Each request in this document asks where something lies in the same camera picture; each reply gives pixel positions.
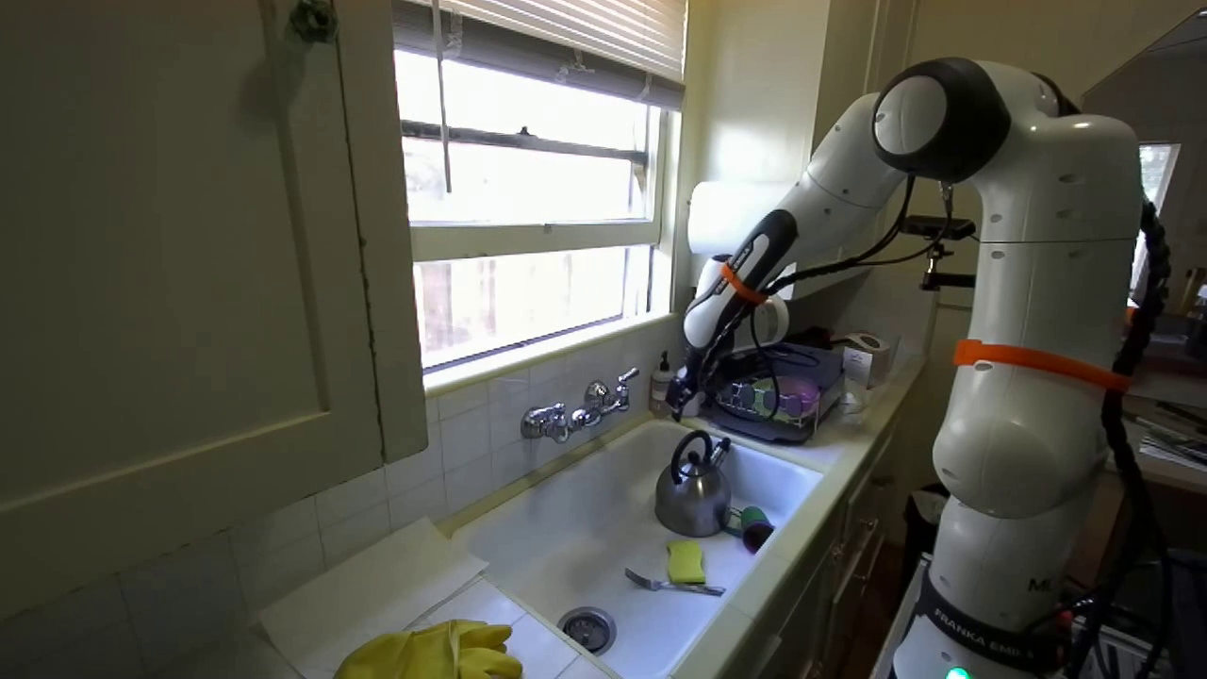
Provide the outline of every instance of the soap dispenser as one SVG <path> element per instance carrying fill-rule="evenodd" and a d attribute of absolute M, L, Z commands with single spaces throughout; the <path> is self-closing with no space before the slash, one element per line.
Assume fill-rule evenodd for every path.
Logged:
<path fill-rule="evenodd" d="M 670 360 L 666 350 L 655 360 L 655 372 L 649 372 L 649 413 L 666 418 L 666 390 L 670 390 Z"/>

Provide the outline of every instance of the sink basin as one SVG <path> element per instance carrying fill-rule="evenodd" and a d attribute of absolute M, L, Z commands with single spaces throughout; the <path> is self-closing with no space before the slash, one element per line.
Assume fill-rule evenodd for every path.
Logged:
<path fill-rule="evenodd" d="M 558 627 L 574 607 L 607 610 L 616 642 L 598 652 L 620 677 L 666 677 L 728 595 L 644 592 L 625 569 L 665 579 L 666 543 L 683 541 L 652 517 L 655 475 L 691 428 L 644 424 L 537 492 L 462 526 L 452 541 L 488 560 L 488 579 Z M 784 526 L 820 473 L 759 448 L 733 448 L 733 495 Z M 708 584 L 735 592 L 754 569 L 735 536 L 708 536 Z"/>

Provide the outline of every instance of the kettle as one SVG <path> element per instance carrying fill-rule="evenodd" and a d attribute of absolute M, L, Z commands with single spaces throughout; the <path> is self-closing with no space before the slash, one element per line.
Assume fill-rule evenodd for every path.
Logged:
<path fill-rule="evenodd" d="M 728 512 L 725 478 L 728 438 L 713 446 L 704 432 L 674 446 L 670 463 L 655 478 L 655 522 L 679 536 L 718 536 Z"/>

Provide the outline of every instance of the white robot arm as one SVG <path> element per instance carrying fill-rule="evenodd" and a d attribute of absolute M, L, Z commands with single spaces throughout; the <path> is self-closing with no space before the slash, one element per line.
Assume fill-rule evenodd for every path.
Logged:
<path fill-rule="evenodd" d="M 1102 398 L 1121 345 L 1144 216 L 1129 126 L 1075 113 L 1022 67 L 928 62 L 859 100 L 797 190 L 754 226 L 733 267 L 685 309 L 679 413 L 784 263 L 871 241 L 905 178 L 982 192 L 969 340 L 934 438 L 950 492 L 921 607 L 894 652 L 896 679 L 1053 677 L 1035 627 L 1057 607 L 1086 492 L 1106 461 Z"/>

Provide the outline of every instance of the chrome faucet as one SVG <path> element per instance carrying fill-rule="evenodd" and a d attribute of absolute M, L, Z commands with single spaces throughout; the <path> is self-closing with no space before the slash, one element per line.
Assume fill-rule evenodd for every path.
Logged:
<path fill-rule="evenodd" d="M 553 438 L 553 441 L 571 441 L 578 432 L 597 432 L 607 417 L 628 408 L 628 380 L 640 372 L 628 365 L 625 375 L 616 377 L 616 385 L 607 390 L 602 380 L 593 380 L 589 394 L 581 398 L 581 408 L 566 408 L 566 404 L 539 404 L 528 408 L 519 418 L 519 433 L 525 438 Z"/>

